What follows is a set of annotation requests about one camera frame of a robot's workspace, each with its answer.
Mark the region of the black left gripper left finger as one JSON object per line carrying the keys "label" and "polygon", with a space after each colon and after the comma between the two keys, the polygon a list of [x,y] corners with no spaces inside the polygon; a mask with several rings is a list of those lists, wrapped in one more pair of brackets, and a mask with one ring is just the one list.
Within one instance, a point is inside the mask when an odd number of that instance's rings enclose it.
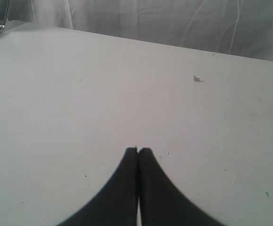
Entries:
{"label": "black left gripper left finger", "polygon": [[60,226],[135,226],[138,212],[138,152],[128,147],[108,182]]}

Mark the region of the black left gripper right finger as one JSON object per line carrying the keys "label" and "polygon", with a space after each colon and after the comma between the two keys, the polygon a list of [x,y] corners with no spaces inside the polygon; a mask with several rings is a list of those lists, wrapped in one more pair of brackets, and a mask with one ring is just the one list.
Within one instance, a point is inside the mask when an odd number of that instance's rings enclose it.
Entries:
{"label": "black left gripper right finger", "polygon": [[143,226],[220,226],[171,182],[150,148],[138,153],[138,193]]}

